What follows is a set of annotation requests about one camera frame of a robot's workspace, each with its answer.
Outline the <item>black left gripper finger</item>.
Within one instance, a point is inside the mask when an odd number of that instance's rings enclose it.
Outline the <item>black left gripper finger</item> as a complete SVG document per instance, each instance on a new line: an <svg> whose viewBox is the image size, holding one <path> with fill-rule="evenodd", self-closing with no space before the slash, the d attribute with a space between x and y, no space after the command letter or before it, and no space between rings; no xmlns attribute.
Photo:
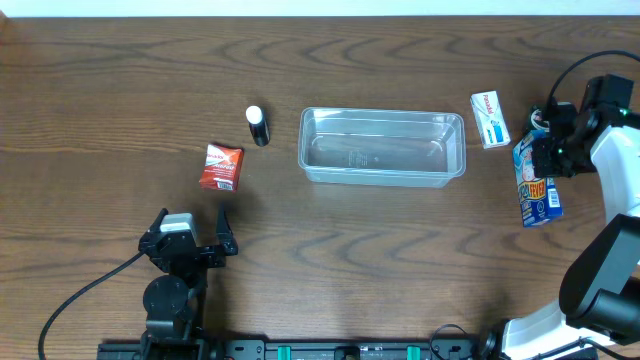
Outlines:
<svg viewBox="0 0 640 360"><path fill-rule="evenodd" d="M229 225L223 205L218 208L215 231L216 239L221 245L232 245L234 243L233 231Z"/></svg>
<svg viewBox="0 0 640 360"><path fill-rule="evenodd" d="M149 226L148 232L149 233L158 233L158 232L160 232L160 227L161 227L162 221L163 221L164 217L167 214L168 214L168 210L166 208L162 208L160 210L158 216L153 221L153 223Z"/></svg>

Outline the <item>green round balm box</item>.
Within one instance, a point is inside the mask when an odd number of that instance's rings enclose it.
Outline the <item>green round balm box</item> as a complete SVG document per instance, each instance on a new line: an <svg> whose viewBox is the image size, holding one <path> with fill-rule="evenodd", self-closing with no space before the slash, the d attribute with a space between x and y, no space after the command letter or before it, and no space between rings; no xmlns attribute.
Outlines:
<svg viewBox="0 0 640 360"><path fill-rule="evenodd" d="M531 107L524 126L525 133L534 130L549 131L549 123L543 118L543 109L537 105Z"/></svg>

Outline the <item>blue Cool Fever box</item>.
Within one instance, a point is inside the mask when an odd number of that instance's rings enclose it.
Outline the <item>blue Cool Fever box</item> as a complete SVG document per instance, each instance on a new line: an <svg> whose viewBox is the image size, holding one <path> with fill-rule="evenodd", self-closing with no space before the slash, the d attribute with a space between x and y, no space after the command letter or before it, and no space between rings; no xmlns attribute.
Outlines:
<svg viewBox="0 0 640 360"><path fill-rule="evenodd" d="M533 142L545 135L532 130L513 148L518 201L524 228L541 226L563 215L563 207L552 178L534 174Z"/></svg>

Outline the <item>clear plastic container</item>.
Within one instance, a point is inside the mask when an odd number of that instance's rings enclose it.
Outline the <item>clear plastic container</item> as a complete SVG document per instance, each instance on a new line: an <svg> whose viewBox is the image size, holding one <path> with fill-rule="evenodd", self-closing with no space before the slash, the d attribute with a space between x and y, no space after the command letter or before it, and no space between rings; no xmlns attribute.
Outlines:
<svg viewBox="0 0 640 360"><path fill-rule="evenodd" d="M310 107L301 114L298 164L312 182L442 188L466 170L455 113Z"/></svg>

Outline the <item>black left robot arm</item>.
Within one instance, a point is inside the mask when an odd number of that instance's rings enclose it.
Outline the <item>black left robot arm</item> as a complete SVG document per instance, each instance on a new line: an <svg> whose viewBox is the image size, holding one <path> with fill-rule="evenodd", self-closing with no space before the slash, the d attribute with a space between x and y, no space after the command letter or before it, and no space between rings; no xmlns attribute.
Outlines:
<svg viewBox="0 0 640 360"><path fill-rule="evenodd" d="M139 240L138 249L163 272L145 289L146 331L141 337L143 360L222 359L220 343L203 327L207 272L222 268L239 247L223 208L218 210L213 245L196 244L190 213L160 211Z"/></svg>

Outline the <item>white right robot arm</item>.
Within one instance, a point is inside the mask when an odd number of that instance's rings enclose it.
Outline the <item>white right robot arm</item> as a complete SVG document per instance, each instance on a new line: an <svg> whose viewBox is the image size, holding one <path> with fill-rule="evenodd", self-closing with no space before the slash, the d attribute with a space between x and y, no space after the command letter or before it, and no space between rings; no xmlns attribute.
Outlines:
<svg viewBox="0 0 640 360"><path fill-rule="evenodd" d="M639 340L639 116L601 104L579 115L566 141L589 152L606 225L567 270L558 300L486 340L489 358L562 359Z"/></svg>

